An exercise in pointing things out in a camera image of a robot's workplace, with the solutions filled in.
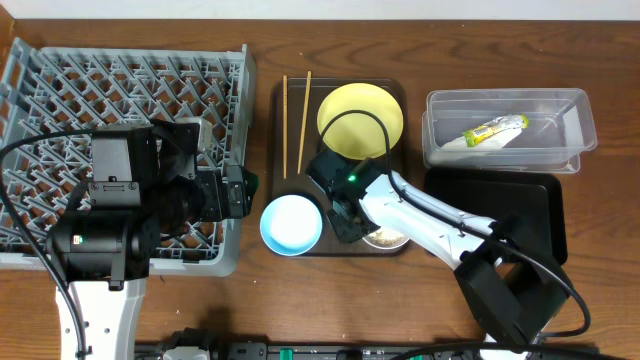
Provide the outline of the white bowl with food scraps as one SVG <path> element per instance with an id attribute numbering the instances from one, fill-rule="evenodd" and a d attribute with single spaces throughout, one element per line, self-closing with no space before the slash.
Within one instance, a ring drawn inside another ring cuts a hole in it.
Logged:
<path id="1" fill-rule="evenodd" d="M 362 240 L 376 249 L 393 250 L 404 246 L 409 241 L 409 238 L 395 230 L 381 227 L 365 235 Z"/>

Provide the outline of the wooden chopstick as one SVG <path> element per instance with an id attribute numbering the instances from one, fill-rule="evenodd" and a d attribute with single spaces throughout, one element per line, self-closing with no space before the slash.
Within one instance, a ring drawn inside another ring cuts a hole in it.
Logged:
<path id="1" fill-rule="evenodd" d="M 305 144 L 306 125 L 307 125 L 308 108 L 309 108 L 309 100 L 310 100 L 311 79 L 312 79 L 312 71 L 308 70 L 307 71 L 307 75 L 306 75 L 305 94 L 304 94 L 304 102 L 303 102 L 303 112 L 302 112 L 302 118 L 301 118 L 301 129 L 300 129 L 300 138 L 299 138 L 299 151 L 298 151 L 298 161 L 297 161 L 297 174 L 301 173 L 302 160 L 303 160 L 303 156 L 304 156 L 304 144 Z"/>
<path id="2" fill-rule="evenodd" d="M 282 167 L 283 179 L 287 179 L 288 168 L 288 76 L 282 78 Z"/>

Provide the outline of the white napkin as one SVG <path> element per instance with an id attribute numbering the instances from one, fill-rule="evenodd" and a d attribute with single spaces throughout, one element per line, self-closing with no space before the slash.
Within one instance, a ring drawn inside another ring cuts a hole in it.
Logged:
<path id="1" fill-rule="evenodd" d="M 469 147 L 464 136 L 460 136 L 433 150 L 427 157 L 431 164 L 445 164 L 457 162 L 475 156 L 485 155 L 487 152 L 504 148 L 523 132 L 522 129 L 510 129 L 492 135 L 478 145 Z"/>

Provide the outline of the green snack wrapper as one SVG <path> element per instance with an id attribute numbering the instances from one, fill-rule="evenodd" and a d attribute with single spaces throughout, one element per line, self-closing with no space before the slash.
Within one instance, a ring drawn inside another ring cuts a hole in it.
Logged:
<path id="1" fill-rule="evenodd" d="M 505 115 L 464 131 L 462 135 L 469 148 L 488 147 L 489 143 L 503 147 L 528 128 L 529 123 L 526 115 Z"/>

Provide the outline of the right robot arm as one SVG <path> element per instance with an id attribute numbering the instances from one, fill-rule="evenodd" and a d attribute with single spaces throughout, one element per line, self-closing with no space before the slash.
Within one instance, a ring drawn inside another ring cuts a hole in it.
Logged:
<path id="1" fill-rule="evenodd" d="M 356 164 L 322 150 L 306 168 L 331 203 L 337 238 L 352 243 L 397 233 L 446 263 L 476 321 L 498 342 L 531 344 L 570 297 L 551 247 L 516 217 L 464 212 L 408 184 L 371 159 Z"/>

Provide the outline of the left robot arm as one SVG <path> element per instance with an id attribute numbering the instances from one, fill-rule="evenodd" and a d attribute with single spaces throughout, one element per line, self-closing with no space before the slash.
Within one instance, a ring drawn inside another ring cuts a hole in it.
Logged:
<path id="1" fill-rule="evenodd" d="M 187 222 L 246 217 L 258 178 L 242 165 L 197 168 L 212 144 L 202 119 L 109 125 L 91 135 L 93 177 L 46 238 L 64 359 L 131 359 L 152 253 Z"/>

